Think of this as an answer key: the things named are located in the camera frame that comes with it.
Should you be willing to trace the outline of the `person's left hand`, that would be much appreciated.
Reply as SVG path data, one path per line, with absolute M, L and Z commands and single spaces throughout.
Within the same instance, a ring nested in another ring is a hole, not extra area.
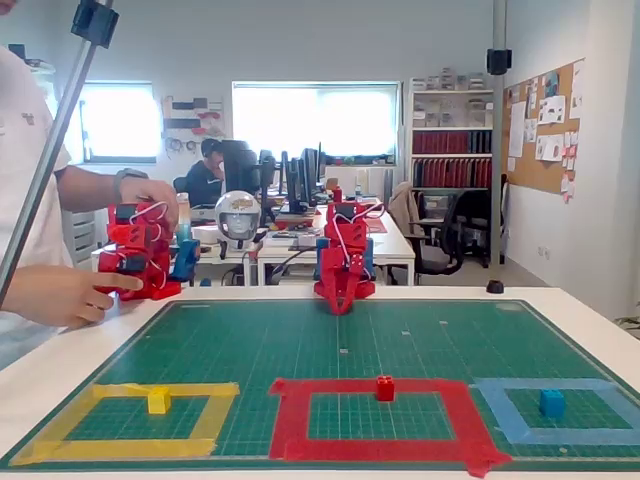
M 163 202 L 164 215 L 169 229 L 174 232 L 179 219 L 177 194 L 173 187 L 164 181 L 127 176 L 120 183 L 121 199 L 124 203 Z

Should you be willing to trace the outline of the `person's right hand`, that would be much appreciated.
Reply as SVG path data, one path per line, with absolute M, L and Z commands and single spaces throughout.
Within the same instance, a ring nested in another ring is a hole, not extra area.
M 142 287 L 140 279 L 119 273 L 34 265 L 15 272 L 1 309 L 41 325 L 80 328 L 102 322 L 114 305 L 105 288 Z

